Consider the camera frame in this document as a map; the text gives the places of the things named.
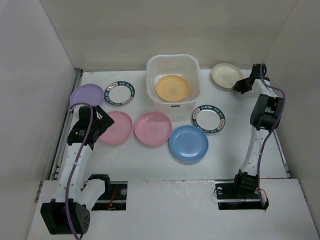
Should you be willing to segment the cream plate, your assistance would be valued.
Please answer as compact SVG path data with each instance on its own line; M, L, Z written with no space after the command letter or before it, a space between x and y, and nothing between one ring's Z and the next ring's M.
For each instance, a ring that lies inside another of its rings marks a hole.
M240 69L229 63L215 65L211 70L211 76L219 87L231 90L237 81L244 78Z

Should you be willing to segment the yellow orange plate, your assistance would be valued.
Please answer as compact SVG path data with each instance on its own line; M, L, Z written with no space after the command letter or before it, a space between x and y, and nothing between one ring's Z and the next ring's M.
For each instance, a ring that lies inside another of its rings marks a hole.
M167 75L156 84L158 96L167 102L181 102L190 94L189 82L179 75Z

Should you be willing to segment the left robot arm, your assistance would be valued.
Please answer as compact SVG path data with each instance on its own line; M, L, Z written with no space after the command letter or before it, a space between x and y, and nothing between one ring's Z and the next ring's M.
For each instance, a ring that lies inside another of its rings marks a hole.
M112 194L108 174L93 174L84 181L84 173L95 143L114 120L100 107L79 103L79 119L70 130L64 166L50 202L40 208L42 219L51 235L83 238L90 226L90 211L99 197Z

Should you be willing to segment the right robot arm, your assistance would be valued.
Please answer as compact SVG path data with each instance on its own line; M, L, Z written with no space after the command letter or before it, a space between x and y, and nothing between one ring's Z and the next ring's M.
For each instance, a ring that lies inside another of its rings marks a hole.
M266 73L267 66L264 63L256 63L252 66L249 77L237 81L233 86L235 91L244 94L253 89L256 80L260 80L267 90L258 96L251 113L249 147L231 186L232 193L238 199L257 193L260 200L263 200L260 188L262 156L267 140L278 127L286 105L286 94L283 90L270 85Z

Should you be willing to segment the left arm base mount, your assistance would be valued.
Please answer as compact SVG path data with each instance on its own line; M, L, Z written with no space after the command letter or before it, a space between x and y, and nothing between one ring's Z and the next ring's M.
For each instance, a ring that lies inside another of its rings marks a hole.
M92 211L125 211L127 207L127 181L112 181L110 190L97 200Z

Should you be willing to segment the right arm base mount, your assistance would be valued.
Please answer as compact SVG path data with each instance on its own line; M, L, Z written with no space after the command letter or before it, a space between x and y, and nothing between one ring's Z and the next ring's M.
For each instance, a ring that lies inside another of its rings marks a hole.
M216 181L213 195L219 210L267 210L270 203L266 192L234 189L232 180Z

